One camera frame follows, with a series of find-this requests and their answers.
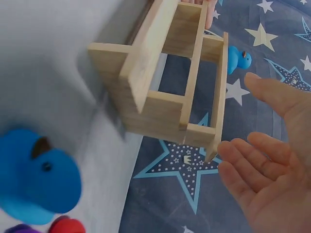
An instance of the wooden shelf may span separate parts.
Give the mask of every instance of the wooden shelf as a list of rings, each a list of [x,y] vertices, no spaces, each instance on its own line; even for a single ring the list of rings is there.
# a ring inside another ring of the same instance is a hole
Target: wooden shelf
[[[132,45],[92,43],[88,51],[128,131],[204,147],[209,161],[223,129],[228,34],[204,35],[207,7],[155,0]],[[184,96],[149,90],[161,52],[191,58]],[[218,65],[211,127],[189,123],[200,60]]]

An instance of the toy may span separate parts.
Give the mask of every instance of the toy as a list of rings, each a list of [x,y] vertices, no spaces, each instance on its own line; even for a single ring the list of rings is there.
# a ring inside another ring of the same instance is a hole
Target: toy
[[[38,232],[25,224],[19,224],[10,229],[7,229],[4,233],[41,233],[41,232]]]
[[[86,230],[80,221],[62,216],[54,221],[49,233],[86,233]]]
[[[7,229],[4,233],[41,233],[30,226],[19,224]],[[48,233],[86,233],[82,223],[76,219],[70,219],[68,216],[57,218],[51,225]]]
[[[248,69],[252,64],[252,57],[249,53],[238,51],[235,46],[228,49],[228,74],[232,74],[236,68]]]
[[[208,1],[154,0],[132,45],[92,43],[88,52],[128,131],[217,154],[225,111],[228,33],[204,35]],[[149,90],[161,53],[191,58],[184,96]],[[190,123],[200,60],[218,65],[210,127]]]
[[[26,224],[43,225],[79,201],[77,165],[47,138],[27,129],[0,137],[0,207]]]

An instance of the purple toy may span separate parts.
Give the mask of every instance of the purple toy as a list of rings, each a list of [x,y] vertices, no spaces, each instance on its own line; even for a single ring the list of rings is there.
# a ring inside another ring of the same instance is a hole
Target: purple toy
[[[25,224],[19,224],[17,226],[14,226],[10,229],[7,229],[4,233],[41,233],[34,229],[32,229],[30,226]]]

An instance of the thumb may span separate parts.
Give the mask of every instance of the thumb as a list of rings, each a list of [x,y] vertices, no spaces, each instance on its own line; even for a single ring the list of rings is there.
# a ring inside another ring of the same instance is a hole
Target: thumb
[[[247,73],[244,82],[253,96],[270,105],[284,119],[309,97],[306,92],[274,79],[261,79],[253,73]]]

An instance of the duck beak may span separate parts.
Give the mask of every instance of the duck beak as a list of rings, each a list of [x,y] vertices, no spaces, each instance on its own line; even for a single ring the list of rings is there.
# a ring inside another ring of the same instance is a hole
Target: duck beak
[[[46,137],[39,138],[32,149],[31,158],[35,159],[41,154],[48,152],[52,149],[48,139]]]

